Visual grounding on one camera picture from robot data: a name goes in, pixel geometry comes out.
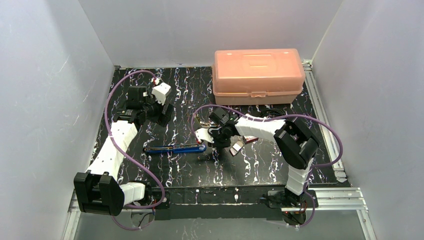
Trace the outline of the cardboard staples tray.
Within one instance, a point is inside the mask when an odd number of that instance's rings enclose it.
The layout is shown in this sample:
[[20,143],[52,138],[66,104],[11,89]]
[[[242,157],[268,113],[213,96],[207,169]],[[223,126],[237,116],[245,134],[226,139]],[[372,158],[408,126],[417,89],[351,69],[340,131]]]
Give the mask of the cardboard staples tray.
[[236,156],[241,151],[241,149],[244,147],[244,145],[245,145],[245,143],[243,141],[238,140],[236,143],[234,143],[230,147],[230,149],[229,149],[230,154],[233,157]]

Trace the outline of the red staples box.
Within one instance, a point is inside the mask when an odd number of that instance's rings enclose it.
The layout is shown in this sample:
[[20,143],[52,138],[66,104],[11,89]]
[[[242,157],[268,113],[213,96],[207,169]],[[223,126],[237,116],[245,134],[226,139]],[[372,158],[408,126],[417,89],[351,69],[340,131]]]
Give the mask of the red staples box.
[[245,143],[245,144],[250,144],[250,143],[254,143],[254,142],[256,142],[259,138],[258,137],[255,137],[255,136],[243,136],[243,142]]

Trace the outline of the blue stapler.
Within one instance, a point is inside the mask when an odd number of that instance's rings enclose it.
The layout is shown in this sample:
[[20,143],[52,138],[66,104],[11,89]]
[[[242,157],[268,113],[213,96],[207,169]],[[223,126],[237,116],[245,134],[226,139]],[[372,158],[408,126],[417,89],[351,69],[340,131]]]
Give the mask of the blue stapler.
[[207,149],[205,144],[180,144],[180,145],[164,145],[164,146],[150,146],[144,147],[143,152],[146,154],[164,154],[164,153],[174,153],[174,154],[193,154],[193,153],[203,153]]

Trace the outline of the beige stapler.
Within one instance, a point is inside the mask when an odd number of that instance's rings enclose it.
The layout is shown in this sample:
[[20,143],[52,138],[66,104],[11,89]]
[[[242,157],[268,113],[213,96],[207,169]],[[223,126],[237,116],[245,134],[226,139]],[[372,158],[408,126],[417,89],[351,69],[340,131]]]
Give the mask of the beige stapler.
[[214,122],[204,122],[204,121],[200,121],[199,122],[200,126],[202,128],[215,128],[218,127],[219,125],[214,123]]

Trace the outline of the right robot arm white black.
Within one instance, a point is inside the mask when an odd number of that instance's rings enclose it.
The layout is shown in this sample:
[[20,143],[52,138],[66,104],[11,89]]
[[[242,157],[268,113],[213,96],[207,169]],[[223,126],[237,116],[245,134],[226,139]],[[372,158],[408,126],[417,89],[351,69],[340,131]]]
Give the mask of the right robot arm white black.
[[209,118],[216,126],[199,128],[195,135],[198,141],[207,142],[210,147],[227,148],[234,136],[252,136],[276,144],[288,164],[288,179],[284,191],[278,197],[270,196],[268,199],[289,206],[301,203],[320,144],[298,117],[272,120],[249,114],[231,115],[228,110],[218,107]]

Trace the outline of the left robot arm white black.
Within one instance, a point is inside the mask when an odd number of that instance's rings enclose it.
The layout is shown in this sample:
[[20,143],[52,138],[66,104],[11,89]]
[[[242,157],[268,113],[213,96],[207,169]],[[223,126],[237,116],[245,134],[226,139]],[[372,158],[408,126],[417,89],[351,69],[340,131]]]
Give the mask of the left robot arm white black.
[[118,184],[118,171],[124,153],[149,120],[166,127],[174,110],[167,97],[172,88],[162,82],[148,91],[145,86],[131,86],[127,100],[112,118],[111,136],[103,143],[95,160],[73,180],[79,209],[85,213],[118,216],[123,207],[145,197],[141,181]]

